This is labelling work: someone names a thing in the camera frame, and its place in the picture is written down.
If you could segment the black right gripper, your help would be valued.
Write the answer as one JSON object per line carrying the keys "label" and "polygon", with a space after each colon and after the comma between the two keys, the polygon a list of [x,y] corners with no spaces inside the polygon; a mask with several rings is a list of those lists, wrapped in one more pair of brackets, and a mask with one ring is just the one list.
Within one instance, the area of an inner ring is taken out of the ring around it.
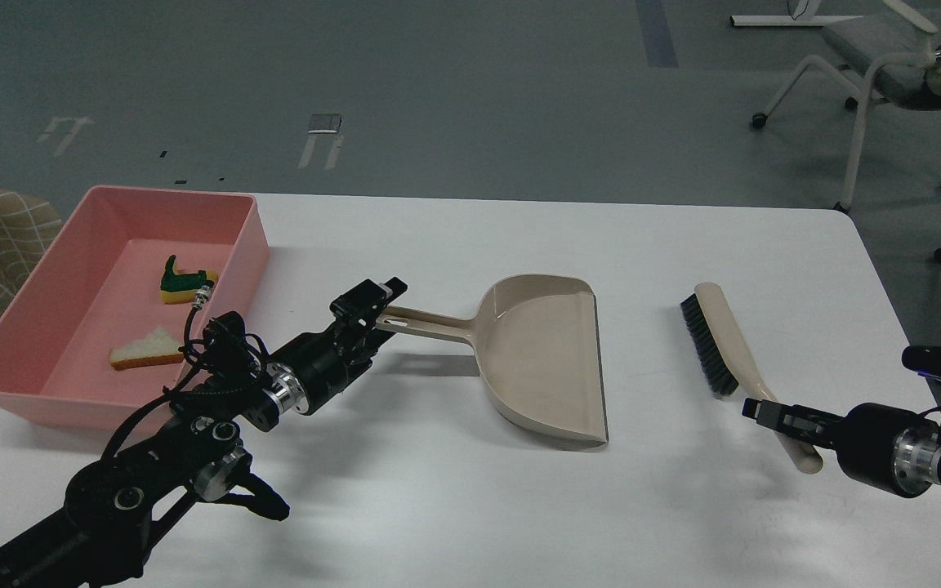
{"label": "black right gripper", "polygon": [[789,439],[836,452],[841,471],[899,497],[940,485],[939,425],[919,413],[860,404],[847,416],[770,399],[744,399],[742,415]]}

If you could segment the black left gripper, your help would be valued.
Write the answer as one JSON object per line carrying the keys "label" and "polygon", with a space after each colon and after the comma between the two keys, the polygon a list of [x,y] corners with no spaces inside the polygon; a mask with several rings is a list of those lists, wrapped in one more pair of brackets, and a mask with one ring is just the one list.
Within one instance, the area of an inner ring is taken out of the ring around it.
{"label": "black left gripper", "polygon": [[363,280],[330,304],[332,334],[303,332],[269,354],[266,373],[279,411],[310,416],[368,371],[378,350],[395,335],[381,330],[377,321],[407,289],[398,278]]}

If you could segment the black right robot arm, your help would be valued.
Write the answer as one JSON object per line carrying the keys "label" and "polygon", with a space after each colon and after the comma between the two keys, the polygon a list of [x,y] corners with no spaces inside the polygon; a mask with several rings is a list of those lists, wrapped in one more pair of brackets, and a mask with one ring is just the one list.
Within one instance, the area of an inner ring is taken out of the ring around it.
{"label": "black right robot arm", "polygon": [[[941,383],[941,347],[910,345],[903,367]],[[941,414],[941,405],[934,407]],[[742,414],[794,442],[836,454],[848,478],[902,498],[919,497],[941,487],[941,418],[925,412],[863,403],[846,416],[769,399],[747,399]]]}

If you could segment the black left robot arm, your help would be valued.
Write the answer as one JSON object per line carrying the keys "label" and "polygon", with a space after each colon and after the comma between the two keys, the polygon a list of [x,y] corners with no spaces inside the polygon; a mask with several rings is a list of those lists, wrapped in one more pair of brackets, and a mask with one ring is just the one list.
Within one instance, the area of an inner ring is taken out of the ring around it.
{"label": "black left robot arm", "polygon": [[290,506],[252,472],[239,418],[272,430],[285,412],[315,413],[372,365],[389,332],[377,320],[408,289],[364,280],[330,305],[333,321],[276,351],[231,311],[185,335],[190,370],[135,410],[63,505],[0,547],[0,587],[105,587],[141,577],[154,547],[196,505],[280,521]]}

